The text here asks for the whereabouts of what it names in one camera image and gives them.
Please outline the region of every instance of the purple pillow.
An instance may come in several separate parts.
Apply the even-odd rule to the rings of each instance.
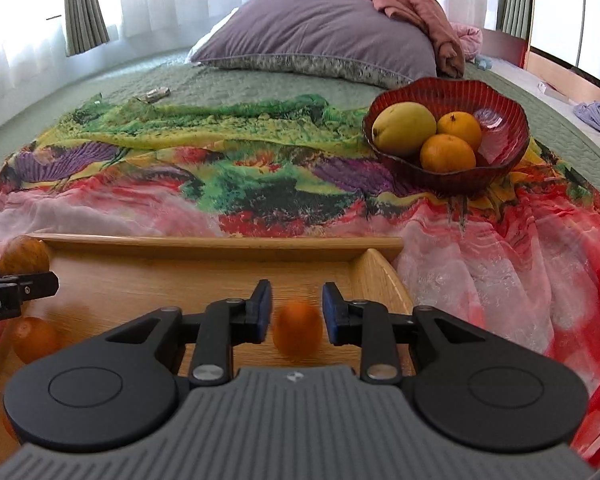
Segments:
[[[423,32],[377,12],[370,0],[249,0],[199,42],[189,60],[382,88],[436,75],[433,47]]]

